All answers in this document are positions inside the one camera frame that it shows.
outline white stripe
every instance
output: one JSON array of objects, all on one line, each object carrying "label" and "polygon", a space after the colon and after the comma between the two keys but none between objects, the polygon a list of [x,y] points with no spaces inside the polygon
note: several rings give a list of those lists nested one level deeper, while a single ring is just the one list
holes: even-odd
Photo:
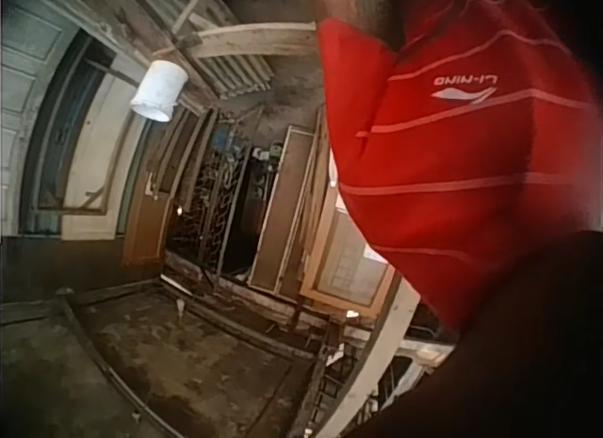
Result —
[{"label": "white stripe", "polygon": [[413,73],[402,73],[399,75],[392,75],[391,77],[389,77],[388,81],[394,82],[394,81],[398,81],[398,80],[408,80],[411,78],[418,77],[419,75],[422,75],[423,73],[431,71],[435,68],[438,68],[438,67],[440,67],[444,64],[450,63],[452,61],[456,61],[458,59],[463,59],[463,58],[467,58],[467,57],[473,57],[474,55],[478,54],[479,52],[483,52],[484,50],[490,48],[492,45],[494,45],[495,42],[497,42],[499,39],[501,39],[504,36],[510,36],[512,38],[515,38],[519,41],[522,41],[522,42],[524,42],[526,44],[530,44],[530,45],[549,45],[552,47],[557,47],[557,48],[561,49],[562,51],[564,51],[567,55],[570,55],[570,52],[567,50],[567,48],[560,42],[553,41],[553,40],[547,40],[547,39],[531,40],[524,36],[520,36],[511,30],[500,30],[494,35],[494,37],[492,39],[490,39],[488,42],[485,42],[482,45],[474,47],[473,49],[463,52],[461,54],[453,55],[450,57],[440,59],[439,61],[435,61],[434,63],[424,66],[421,69],[419,69],[418,71],[415,71]]},{"label": "white stripe", "polygon": [[[459,12],[458,15],[454,16],[454,18],[455,19],[460,19],[461,17],[463,17],[464,14],[469,9],[469,5],[472,2],[485,2],[485,3],[488,3],[490,5],[501,5],[501,4],[503,4],[503,3],[507,2],[507,1],[509,1],[509,0],[466,0],[464,2],[464,8],[461,10],[461,12]],[[437,12],[433,16],[430,16],[430,18],[426,21],[426,23],[424,24],[424,26],[427,26],[427,25],[431,24],[432,21],[435,20],[435,19],[439,19],[440,17],[442,17],[443,15],[445,15],[446,13],[448,13],[453,7],[454,7],[454,0],[450,0],[450,3],[448,4],[448,6],[446,8],[444,8],[444,9],[442,9],[441,11]]]},{"label": "white stripe", "polygon": [[[469,104],[463,106],[457,106],[450,110],[442,111],[440,113],[434,113],[430,116],[424,116],[422,118],[417,118],[415,120],[400,122],[397,124],[382,124],[382,125],[373,125],[370,129],[372,134],[389,134],[392,132],[399,132],[402,130],[408,130],[413,127],[418,127],[420,125],[429,124],[432,122],[438,122],[442,120],[446,120],[448,118],[453,118],[455,116],[464,115],[467,113],[472,113],[474,111],[482,110],[484,108],[490,108],[492,106],[505,105],[510,104],[512,102],[521,101],[529,98],[536,98],[543,101],[550,102],[556,105],[569,106],[571,108],[579,108],[579,109],[591,109],[593,106],[579,101],[573,101],[571,99],[566,99],[561,96],[557,96],[555,94],[550,94],[545,91],[541,91],[539,89],[523,89],[521,91],[513,92],[511,94],[506,94],[504,96],[495,97],[493,99],[488,99],[481,104]],[[361,131],[356,134],[357,137],[366,137],[366,131]]]},{"label": "white stripe", "polygon": [[492,271],[501,267],[505,261],[498,262],[485,262],[479,259],[476,259],[464,251],[456,251],[456,250],[439,250],[436,248],[390,248],[390,247],[381,247],[379,245],[370,245],[375,251],[379,252],[398,252],[404,254],[419,254],[425,256],[444,256],[450,257],[452,259],[456,259],[457,261],[463,262],[468,266],[473,268],[477,268],[483,271]]},{"label": "white stripe", "polygon": [[339,184],[339,189],[353,196],[389,196],[413,193],[445,193],[451,191],[472,190],[478,188],[503,187],[512,185],[544,185],[568,186],[571,179],[556,174],[542,172],[524,172],[507,176],[484,177],[481,179],[467,179],[463,181],[429,182],[424,184],[408,184],[404,186],[387,187],[352,187]]}]

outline white bucket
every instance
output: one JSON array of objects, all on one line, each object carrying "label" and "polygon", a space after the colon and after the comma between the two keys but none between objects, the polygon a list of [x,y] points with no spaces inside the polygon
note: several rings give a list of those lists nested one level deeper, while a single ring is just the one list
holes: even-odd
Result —
[{"label": "white bucket", "polygon": [[171,121],[178,95],[188,74],[177,64],[165,60],[151,63],[130,106],[149,120]]}]

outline person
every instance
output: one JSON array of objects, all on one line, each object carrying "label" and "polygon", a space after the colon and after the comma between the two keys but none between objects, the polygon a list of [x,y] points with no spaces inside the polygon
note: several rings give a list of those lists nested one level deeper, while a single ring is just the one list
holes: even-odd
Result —
[{"label": "person", "polygon": [[565,22],[538,0],[313,2],[342,199],[461,336],[353,436],[596,418],[602,127]]}]

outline li-ning logo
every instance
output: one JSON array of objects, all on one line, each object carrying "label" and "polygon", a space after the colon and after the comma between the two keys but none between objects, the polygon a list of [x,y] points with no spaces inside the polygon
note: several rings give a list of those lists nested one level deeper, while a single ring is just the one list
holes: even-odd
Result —
[{"label": "li-ning logo", "polygon": [[453,75],[452,77],[436,77],[433,80],[433,84],[436,87],[443,85],[483,85],[484,83],[490,83],[495,85],[498,83],[498,75]]},{"label": "li-ning logo", "polygon": [[[498,82],[498,76],[489,75],[453,75],[452,77],[437,77],[433,80],[435,86],[444,85],[483,85],[490,83],[495,85]],[[439,99],[448,99],[451,101],[468,101],[471,104],[479,104],[497,92],[494,87],[486,88],[481,91],[469,92],[457,88],[446,88],[432,94],[432,97]]]}]

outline red sleeve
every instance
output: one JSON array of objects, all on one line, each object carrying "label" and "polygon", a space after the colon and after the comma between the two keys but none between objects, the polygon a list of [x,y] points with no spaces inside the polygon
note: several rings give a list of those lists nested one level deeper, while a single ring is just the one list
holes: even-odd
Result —
[{"label": "red sleeve", "polygon": [[384,42],[337,19],[318,27],[327,119],[339,163],[350,138],[369,131],[396,64]]}]

